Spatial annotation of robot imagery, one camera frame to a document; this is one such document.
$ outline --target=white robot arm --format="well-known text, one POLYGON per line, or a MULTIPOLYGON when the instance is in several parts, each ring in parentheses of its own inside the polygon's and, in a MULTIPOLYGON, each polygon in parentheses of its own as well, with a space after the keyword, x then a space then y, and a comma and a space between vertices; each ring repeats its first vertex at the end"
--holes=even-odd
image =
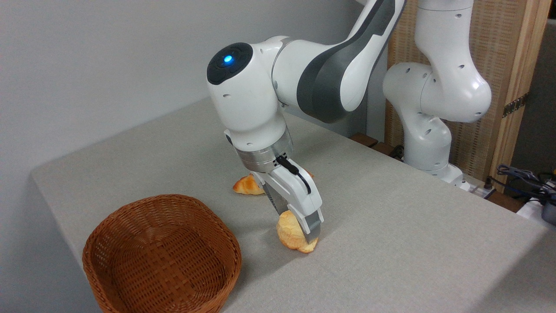
POLYGON ((431 66, 399 63, 384 78, 384 95, 404 128, 404 162, 466 189, 461 170, 448 163, 451 134, 440 120, 475 122, 491 91, 469 52, 473 0, 420 0, 415 43, 431 66))
POLYGON ((289 209, 308 242, 324 221, 310 175, 292 156, 283 105, 326 123, 355 110, 401 15, 405 0, 370 0, 347 39, 335 45, 272 37, 234 43, 207 67, 207 84, 225 134, 278 213, 289 209))

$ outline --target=black cable bundle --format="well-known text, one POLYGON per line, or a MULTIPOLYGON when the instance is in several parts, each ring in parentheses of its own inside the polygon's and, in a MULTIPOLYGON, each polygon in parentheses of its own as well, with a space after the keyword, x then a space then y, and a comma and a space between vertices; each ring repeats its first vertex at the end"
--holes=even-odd
MULTIPOLYGON (((497 174, 506 175, 512 179, 509 180, 507 184, 504 184, 501 181, 491 176, 489 176, 489 178, 492 181, 496 182, 497 184, 502 185, 508 188, 509 190, 517 192, 518 194, 520 194, 519 198, 521 197, 534 198, 531 200, 537 200, 542 205, 545 205, 548 202, 553 206, 556 206, 556 187, 553 187, 552 185, 548 184, 550 180, 543 181, 539 179, 537 176, 535 176, 535 174, 530 170, 522 170, 522 169, 508 166, 506 164, 500 164, 497 167, 497 174), (517 188, 515 186, 516 182, 525 183, 526 185, 532 187, 533 190, 527 191, 527 190, 522 190, 520 188, 517 188)), ((552 173, 541 173, 539 174, 539 177, 541 175, 547 175, 547 174, 550 175, 551 179, 554 179, 554 175, 552 173)))

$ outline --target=bread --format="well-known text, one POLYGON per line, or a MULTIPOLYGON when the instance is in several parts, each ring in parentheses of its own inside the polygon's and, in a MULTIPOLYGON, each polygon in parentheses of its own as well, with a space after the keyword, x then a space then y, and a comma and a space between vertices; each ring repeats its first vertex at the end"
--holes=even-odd
POLYGON ((234 191, 241 194, 263 194, 265 193, 264 190, 259 188, 257 183, 255 182, 255 178, 253 174, 249 174, 245 177, 242 177, 240 180, 236 182, 233 187, 234 191))
POLYGON ((313 252, 319 240, 316 238, 310 243, 307 243, 301 226, 299 226, 295 215, 290 210, 280 215, 278 224, 276 225, 276 231, 278 232, 278 238, 284 246, 303 253, 313 252))

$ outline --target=wicker basket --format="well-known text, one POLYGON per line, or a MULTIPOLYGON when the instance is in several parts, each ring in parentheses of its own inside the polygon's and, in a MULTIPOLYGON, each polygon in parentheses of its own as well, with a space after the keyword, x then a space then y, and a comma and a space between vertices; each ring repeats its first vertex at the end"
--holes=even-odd
POLYGON ((83 249, 104 312, 218 312, 240 268, 234 234, 202 202, 179 194, 121 207, 83 249))

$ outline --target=gray table surface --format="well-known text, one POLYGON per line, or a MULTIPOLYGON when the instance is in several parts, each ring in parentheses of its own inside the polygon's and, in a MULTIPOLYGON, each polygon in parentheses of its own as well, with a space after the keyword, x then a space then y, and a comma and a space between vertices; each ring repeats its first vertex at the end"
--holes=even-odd
POLYGON ((120 206, 180 193, 210 207, 243 257, 225 312, 556 312, 556 232, 408 165, 286 116, 293 159, 315 175, 315 251, 285 248, 264 195, 209 99, 33 171, 75 258, 120 206))

